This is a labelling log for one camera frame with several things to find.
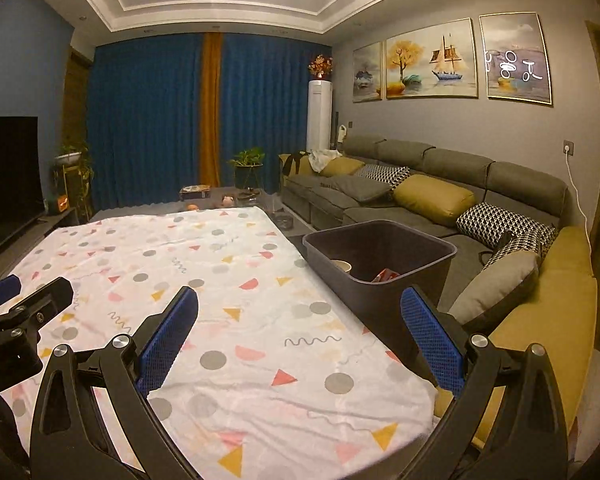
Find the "white cloth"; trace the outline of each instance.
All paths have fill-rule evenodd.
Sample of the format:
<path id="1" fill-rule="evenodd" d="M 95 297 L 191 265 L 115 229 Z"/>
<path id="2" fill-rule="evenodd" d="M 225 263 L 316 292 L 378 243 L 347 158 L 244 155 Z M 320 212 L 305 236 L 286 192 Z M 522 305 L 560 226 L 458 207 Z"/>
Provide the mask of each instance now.
<path id="1" fill-rule="evenodd" d="M 320 173 L 334 158 L 342 154 L 338 150 L 313 150 L 309 154 L 309 164 L 316 173 Z"/>
<path id="2" fill-rule="evenodd" d="M 101 348 L 181 286 L 196 291 L 198 320 L 148 399 L 205 479 L 343 478 L 432 431 L 432 384 L 365 329 L 259 208 L 60 229 L 13 273 L 21 297 L 57 276 L 74 287 L 72 306 L 40 331 L 44 364 L 60 343 Z M 2 393 L 26 449 L 41 379 Z M 120 456 L 138 467 L 106 391 L 96 398 Z"/>

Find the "gray wall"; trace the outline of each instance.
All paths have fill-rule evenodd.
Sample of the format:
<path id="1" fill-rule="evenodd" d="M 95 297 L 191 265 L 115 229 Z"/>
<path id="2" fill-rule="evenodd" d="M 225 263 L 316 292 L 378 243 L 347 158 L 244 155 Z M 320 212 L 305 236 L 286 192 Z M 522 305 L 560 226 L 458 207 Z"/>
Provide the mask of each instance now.
<path id="1" fill-rule="evenodd" d="M 540 16 L 551 70 L 554 106 L 490 100 L 485 69 L 478 57 L 478 99 L 416 98 L 352 102 L 352 51 L 396 34 L 460 18 L 474 21 L 475 44 L 482 49 L 480 14 L 533 11 Z M 568 183 L 561 152 L 563 139 L 574 142 L 571 172 L 580 201 L 594 217 L 600 190 L 600 81 L 585 20 L 600 23 L 595 0 L 452 0 L 360 33 L 333 49 L 334 106 L 338 122 L 353 121 L 354 135 L 428 142 L 521 164 Z M 581 223 L 572 208 L 572 222 Z"/>
<path id="2" fill-rule="evenodd" d="M 38 159 L 45 197 L 61 137 L 62 95 L 74 28 L 43 0 L 0 1 L 0 116 L 38 117 Z"/>

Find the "wall outlet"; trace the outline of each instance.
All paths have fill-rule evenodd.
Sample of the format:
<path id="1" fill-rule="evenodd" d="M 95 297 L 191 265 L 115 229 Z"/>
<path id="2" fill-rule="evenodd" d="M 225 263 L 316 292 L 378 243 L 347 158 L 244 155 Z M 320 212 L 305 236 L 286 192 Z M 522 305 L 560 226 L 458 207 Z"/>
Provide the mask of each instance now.
<path id="1" fill-rule="evenodd" d="M 562 142 L 562 152 L 564 153 L 564 149 L 567 146 L 569 147 L 569 151 L 568 151 L 569 156 L 573 156 L 573 142 L 571 142 L 570 140 L 564 140 Z"/>

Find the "metal pivot screw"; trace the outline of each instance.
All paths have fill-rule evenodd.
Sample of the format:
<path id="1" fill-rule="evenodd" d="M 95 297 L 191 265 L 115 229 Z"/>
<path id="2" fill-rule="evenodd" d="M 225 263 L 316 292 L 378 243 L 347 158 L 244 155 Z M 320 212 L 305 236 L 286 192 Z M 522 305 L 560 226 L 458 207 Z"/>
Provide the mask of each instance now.
<path id="1" fill-rule="evenodd" d="M 68 350 L 69 347 L 67 345 L 58 345 L 54 348 L 54 355 L 56 357 L 62 357 L 64 354 L 67 353 Z"/>
<path id="2" fill-rule="evenodd" d="M 531 351 L 540 357 L 542 357 L 544 354 L 546 354 L 546 350 L 544 349 L 544 346 L 539 345 L 538 343 L 534 343 L 533 345 L 531 345 Z"/>
<path id="3" fill-rule="evenodd" d="M 484 348 L 489 344 L 489 340 L 482 334 L 474 334 L 471 336 L 471 344 L 478 348 Z"/>
<path id="4" fill-rule="evenodd" d="M 114 348 L 124 348 L 129 344 L 129 336 L 126 335 L 117 335 L 113 338 L 112 345 Z"/>

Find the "floor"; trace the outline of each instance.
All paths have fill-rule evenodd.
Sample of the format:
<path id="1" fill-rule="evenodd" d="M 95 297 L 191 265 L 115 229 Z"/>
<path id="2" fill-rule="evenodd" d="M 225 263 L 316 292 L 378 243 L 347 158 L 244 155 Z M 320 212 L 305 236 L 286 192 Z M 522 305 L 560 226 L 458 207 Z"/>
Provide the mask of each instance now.
<path id="1" fill-rule="evenodd" d="M 123 207 L 99 211 L 92 221 L 128 215 L 157 215 L 182 211 L 181 202 L 151 204 L 137 207 Z M 315 229 L 304 222 L 295 212 L 285 207 L 294 217 L 293 229 L 284 232 L 292 237 L 314 232 Z M 594 350 L 582 402 L 578 409 L 577 421 L 570 436 L 570 458 L 577 465 L 584 462 L 600 443 L 600 352 Z"/>

